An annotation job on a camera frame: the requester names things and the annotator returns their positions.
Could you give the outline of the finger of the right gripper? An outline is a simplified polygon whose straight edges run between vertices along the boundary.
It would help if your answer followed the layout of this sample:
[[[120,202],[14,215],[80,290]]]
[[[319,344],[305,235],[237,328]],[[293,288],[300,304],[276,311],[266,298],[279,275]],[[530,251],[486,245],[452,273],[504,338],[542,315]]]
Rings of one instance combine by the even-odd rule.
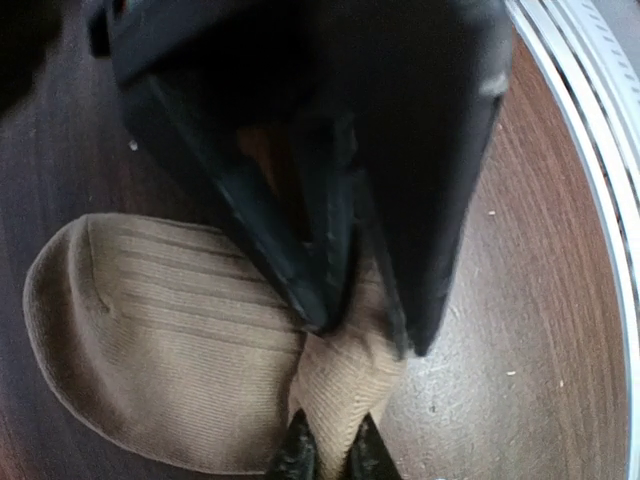
[[[400,353],[424,356],[444,316],[464,222],[501,100],[356,120],[361,204]]]
[[[311,239],[300,240],[235,133],[199,99],[185,78],[146,76],[122,91],[127,129],[199,202],[301,317],[324,334],[346,314],[354,280],[355,153],[351,116],[310,118],[292,132]]]

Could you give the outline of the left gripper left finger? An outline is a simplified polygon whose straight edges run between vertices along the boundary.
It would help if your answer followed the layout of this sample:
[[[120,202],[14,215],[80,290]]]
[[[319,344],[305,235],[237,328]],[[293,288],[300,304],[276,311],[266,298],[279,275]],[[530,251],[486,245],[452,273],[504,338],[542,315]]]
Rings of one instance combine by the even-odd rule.
[[[303,409],[294,414],[267,469],[268,480],[314,480],[317,447]]]

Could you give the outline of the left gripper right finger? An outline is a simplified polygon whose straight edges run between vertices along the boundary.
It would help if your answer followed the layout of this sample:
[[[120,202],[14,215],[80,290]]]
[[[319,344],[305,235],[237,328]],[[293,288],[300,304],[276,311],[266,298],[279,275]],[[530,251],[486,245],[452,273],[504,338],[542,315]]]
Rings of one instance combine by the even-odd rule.
[[[400,480],[396,464],[370,414],[363,418],[350,449],[347,478],[350,480]]]

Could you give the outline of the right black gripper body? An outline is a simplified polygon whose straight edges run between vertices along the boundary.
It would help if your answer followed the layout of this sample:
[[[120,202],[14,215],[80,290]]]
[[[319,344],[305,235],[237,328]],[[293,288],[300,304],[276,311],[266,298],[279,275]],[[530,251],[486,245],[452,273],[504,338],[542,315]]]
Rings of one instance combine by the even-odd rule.
[[[511,66],[502,1],[98,1],[87,27],[167,165],[237,164],[241,128],[342,116],[364,164],[468,165]]]

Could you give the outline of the tan ribbed sock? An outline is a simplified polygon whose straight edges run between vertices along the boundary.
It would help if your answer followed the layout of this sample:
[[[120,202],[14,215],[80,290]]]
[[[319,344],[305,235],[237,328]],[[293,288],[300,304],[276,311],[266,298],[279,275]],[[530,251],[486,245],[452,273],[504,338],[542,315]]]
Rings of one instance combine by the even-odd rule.
[[[215,479],[267,479],[299,409],[315,479],[348,479],[363,418],[379,430],[406,370],[385,307],[377,265],[359,254],[345,322],[306,334],[219,230],[119,213],[61,228],[23,292],[34,356],[72,415],[127,451]]]

